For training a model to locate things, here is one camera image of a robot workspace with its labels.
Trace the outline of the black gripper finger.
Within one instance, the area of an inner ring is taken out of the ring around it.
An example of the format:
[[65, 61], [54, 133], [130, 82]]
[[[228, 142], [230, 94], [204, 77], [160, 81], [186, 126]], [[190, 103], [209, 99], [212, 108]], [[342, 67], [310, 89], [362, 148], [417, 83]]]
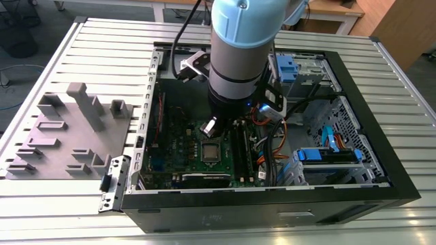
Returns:
[[206, 138], [216, 138], [217, 118], [213, 116], [201, 127], [200, 132]]

